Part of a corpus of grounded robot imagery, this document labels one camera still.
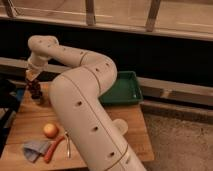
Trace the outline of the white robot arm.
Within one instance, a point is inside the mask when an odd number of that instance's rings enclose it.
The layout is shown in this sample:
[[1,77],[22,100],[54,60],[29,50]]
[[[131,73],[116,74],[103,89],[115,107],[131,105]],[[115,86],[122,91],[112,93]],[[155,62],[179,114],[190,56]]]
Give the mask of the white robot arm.
[[117,78],[106,55],[61,45],[54,36],[28,39],[26,77],[34,80],[50,59],[69,67],[49,87],[49,99],[90,171],[146,171],[99,102]]

